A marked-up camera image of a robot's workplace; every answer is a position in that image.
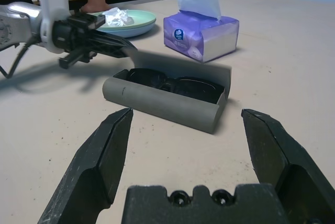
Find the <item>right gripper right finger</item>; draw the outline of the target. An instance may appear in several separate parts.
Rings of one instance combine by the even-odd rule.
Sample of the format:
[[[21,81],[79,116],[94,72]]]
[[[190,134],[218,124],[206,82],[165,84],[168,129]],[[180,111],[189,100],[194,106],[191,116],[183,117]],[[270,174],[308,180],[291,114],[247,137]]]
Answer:
[[[241,116],[256,176],[274,186],[290,223],[334,223],[334,188],[305,148],[270,115]]]

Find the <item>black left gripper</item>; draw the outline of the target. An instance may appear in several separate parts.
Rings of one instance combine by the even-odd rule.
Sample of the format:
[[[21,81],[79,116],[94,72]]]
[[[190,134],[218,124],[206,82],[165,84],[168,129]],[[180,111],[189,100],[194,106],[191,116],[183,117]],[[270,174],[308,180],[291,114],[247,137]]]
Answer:
[[[59,58],[59,66],[69,69],[77,62],[89,63],[96,53],[114,58],[127,58],[125,50],[137,50],[127,39],[96,29],[105,23],[104,15],[76,13],[66,20],[56,21],[52,42],[67,53]]]

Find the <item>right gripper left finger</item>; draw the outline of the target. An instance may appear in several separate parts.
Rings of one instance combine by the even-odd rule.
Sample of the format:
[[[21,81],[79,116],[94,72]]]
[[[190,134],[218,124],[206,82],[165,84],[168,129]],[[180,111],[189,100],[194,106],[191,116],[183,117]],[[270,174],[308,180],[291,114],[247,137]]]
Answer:
[[[96,223],[114,202],[127,153],[133,110],[106,117],[80,146],[39,223]]]

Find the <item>person's hand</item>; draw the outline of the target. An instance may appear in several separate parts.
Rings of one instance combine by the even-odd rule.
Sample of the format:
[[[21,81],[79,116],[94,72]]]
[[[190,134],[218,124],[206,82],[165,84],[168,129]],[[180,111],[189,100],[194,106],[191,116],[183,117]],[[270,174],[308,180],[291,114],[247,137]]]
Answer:
[[[102,3],[102,4],[86,3],[84,6],[80,8],[80,12],[97,13],[97,12],[104,12],[109,9],[110,9],[110,6],[106,3]]]

